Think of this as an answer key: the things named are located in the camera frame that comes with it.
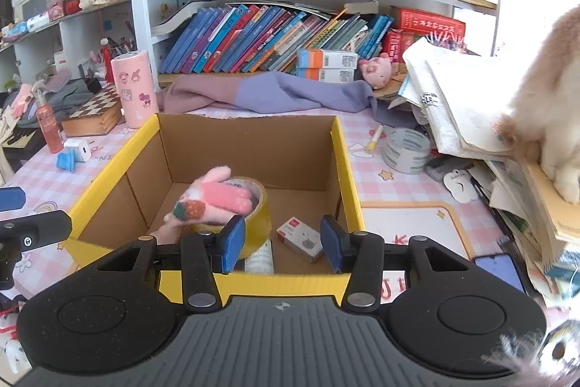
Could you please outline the small white printed box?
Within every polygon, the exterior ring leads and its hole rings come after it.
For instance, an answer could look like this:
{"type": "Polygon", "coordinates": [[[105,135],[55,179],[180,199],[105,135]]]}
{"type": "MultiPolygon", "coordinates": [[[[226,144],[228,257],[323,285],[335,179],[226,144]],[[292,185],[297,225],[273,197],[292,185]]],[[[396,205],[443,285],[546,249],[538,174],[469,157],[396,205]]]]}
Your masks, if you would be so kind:
{"type": "Polygon", "coordinates": [[[286,247],[309,262],[316,262],[323,254],[319,232],[296,217],[291,217],[278,227],[276,235],[286,247]]]}

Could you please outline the pink glove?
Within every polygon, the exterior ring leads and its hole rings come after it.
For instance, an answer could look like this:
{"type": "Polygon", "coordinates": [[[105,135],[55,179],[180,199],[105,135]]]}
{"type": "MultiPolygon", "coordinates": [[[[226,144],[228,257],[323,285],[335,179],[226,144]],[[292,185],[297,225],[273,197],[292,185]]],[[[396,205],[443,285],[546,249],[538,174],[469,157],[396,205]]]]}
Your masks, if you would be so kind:
{"type": "Polygon", "coordinates": [[[12,117],[19,121],[22,114],[26,112],[29,107],[29,103],[32,101],[32,86],[27,83],[23,83],[19,89],[18,94],[10,105],[12,117]]]}

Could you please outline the white spray bottle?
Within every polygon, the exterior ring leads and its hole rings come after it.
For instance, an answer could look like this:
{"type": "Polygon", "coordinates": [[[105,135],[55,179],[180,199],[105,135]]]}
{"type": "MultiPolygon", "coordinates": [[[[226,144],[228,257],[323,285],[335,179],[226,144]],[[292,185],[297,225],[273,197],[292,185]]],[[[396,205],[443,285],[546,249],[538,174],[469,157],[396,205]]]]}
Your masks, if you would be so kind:
{"type": "Polygon", "coordinates": [[[266,240],[253,254],[244,260],[244,271],[251,274],[273,274],[274,261],[271,240],[266,240]]]}

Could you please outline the grey tape roll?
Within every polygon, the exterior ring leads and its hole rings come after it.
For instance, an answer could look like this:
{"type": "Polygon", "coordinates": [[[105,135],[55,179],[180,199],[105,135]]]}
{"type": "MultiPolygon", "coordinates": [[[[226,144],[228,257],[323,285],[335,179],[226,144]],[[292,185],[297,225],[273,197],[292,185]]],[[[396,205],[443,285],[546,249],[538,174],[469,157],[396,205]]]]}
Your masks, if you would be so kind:
{"type": "Polygon", "coordinates": [[[408,175],[423,172],[431,159],[431,142],[414,129],[397,128],[387,134],[381,157],[391,169],[408,175]]]}

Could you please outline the row of colourful books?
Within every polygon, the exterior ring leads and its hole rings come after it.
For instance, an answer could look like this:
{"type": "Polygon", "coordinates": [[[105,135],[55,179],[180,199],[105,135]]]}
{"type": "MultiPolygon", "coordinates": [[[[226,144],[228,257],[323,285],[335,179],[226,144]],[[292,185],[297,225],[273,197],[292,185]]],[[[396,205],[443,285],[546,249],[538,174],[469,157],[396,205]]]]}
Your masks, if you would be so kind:
{"type": "Polygon", "coordinates": [[[381,54],[394,18],[291,3],[190,3],[152,36],[166,40],[157,70],[165,75],[296,75],[301,49],[341,50],[370,60],[381,54]]]}

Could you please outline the grey clothing pile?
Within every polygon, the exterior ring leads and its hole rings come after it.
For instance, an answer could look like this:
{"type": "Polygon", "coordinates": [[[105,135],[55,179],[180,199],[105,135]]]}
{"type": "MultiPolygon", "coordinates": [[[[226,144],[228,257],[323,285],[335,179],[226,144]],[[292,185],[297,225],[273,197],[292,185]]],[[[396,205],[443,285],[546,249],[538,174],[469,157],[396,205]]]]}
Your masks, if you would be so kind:
{"type": "MultiPolygon", "coordinates": [[[[88,90],[86,83],[82,79],[75,79],[68,82],[57,92],[47,92],[46,99],[52,107],[55,119],[58,123],[69,118],[80,106],[84,105],[94,94],[88,90]]],[[[22,129],[38,128],[36,113],[29,107],[22,114],[18,127],[22,129]]]]}

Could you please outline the yellow tape roll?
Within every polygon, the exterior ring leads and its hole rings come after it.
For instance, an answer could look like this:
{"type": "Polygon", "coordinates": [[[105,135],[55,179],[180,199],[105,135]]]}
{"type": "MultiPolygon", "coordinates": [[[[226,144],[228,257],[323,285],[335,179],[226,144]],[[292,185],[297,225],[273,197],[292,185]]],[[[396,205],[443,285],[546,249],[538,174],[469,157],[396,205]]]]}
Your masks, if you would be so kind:
{"type": "MultiPolygon", "coordinates": [[[[269,238],[269,233],[271,231],[271,218],[268,207],[268,194],[266,193],[264,186],[258,181],[246,177],[233,177],[232,171],[231,177],[227,181],[227,184],[231,186],[239,186],[239,188],[245,188],[253,195],[253,211],[247,216],[242,216],[245,219],[246,224],[246,239],[239,259],[246,259],[259,247],[261,247],[269,238]]],[[[218,233],[226,224],[193,225],[199,229],[218,233]]]]}

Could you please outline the blue plastic clip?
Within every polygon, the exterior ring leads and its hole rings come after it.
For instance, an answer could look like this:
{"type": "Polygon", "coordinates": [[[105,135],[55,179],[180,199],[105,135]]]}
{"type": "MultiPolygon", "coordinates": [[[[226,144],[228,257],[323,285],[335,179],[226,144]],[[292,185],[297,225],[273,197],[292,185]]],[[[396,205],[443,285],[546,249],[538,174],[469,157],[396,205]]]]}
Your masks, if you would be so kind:
{"type": "Polygon", "coordinates": [[[57,155],[56,167],[63,171],[75,172],[76,156],[72,149],[65,149],[57,155]]]}

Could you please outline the phone on table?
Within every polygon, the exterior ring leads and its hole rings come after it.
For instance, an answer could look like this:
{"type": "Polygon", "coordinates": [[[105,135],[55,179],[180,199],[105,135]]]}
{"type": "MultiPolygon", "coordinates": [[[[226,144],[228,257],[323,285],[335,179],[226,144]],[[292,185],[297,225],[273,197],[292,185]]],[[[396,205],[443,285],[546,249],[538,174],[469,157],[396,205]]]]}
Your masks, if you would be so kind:
{"type": "Polygon", "coordinates": [[[479,268],[486,270],[519,292],[527,293],[517,267],[509,254],[482,255],[474,258],[473,262],[479,268]]]}

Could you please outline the pink spray bottle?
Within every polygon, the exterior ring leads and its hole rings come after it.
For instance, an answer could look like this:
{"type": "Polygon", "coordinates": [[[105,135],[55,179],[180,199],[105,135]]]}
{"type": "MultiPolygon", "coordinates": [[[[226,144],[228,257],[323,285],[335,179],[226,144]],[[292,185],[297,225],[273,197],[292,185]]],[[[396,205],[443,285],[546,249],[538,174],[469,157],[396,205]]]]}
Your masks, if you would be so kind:
{"type": "Polygon", "coordinates": [[[64,149],[63,140],[54,111],[45,97],[46,87],[40,82],[32,86],[32,95],[36,103],[36,120],[51,154],[58,154],[64,149]]]}

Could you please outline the pink pig plush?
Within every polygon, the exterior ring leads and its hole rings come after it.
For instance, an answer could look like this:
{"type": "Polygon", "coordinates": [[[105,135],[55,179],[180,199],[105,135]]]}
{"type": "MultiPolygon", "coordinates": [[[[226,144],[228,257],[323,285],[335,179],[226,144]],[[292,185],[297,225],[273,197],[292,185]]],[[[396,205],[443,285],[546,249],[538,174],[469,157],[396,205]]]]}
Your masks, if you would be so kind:
{"type": "Polygon", "coordinates": [[[374,90],[384,88],[393,76],[391,61],[387,53],[381,53],[370,60],[361,59],[358,67],[363,80],[374,90]]]}

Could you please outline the pink fuzzy sock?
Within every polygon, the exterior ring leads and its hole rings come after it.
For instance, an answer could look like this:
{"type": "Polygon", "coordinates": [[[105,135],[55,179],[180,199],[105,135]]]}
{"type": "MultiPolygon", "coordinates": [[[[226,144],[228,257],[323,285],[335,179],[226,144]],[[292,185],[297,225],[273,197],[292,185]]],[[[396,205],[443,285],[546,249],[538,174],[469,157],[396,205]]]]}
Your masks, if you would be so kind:
{"type": "Polygon", "coordinates": [[[217,166],[197,178],[181,194],[162,225],[150,232],[159,244],[174,244],[182,229],[193,224],[225,225],[235,215],[247,216],[253,209],[253,195],[239,186],[231,186],[228,166],[217,166]]]}

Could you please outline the pink purple cloth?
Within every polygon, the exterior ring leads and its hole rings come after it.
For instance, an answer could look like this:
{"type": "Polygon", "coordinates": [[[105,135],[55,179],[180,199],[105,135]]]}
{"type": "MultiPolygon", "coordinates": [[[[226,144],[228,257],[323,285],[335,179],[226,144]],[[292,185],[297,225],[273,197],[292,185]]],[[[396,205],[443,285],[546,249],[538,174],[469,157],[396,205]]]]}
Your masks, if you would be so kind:
{"type": "Polygon", "coordinates": [[[179,114],[210,105],[247,110],[259,114],[280,114],[326,108],[360,113],[372,110],[384,126],[412,128],[412,113],[389,109],[363,81],[316,82],[278,72],[258,75],[181,75],[156,94],[159,110],[179,114]]]}

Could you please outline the white charger adapter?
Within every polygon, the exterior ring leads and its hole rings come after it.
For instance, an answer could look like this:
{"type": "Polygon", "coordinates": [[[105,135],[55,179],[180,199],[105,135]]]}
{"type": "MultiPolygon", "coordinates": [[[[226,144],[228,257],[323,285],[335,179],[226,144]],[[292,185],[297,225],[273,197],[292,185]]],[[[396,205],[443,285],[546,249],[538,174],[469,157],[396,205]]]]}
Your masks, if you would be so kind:
{"type": "Polygon", "coordinates": [[[90,144],[86,139],[66,139],[64,149],[73,153],[76,162],[87,162],[91,158],[90,144]]]}

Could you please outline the fluffy cat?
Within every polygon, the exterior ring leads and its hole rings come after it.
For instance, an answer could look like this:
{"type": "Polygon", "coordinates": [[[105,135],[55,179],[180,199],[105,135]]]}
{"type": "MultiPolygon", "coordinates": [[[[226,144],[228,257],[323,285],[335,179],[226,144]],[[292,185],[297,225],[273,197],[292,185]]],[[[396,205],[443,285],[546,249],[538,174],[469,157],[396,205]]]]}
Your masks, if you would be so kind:
{"type": "Polygon", "coordinates": [[[559,18],[502,118],[501,132],[579,204],[579,9],[559,18]]]}

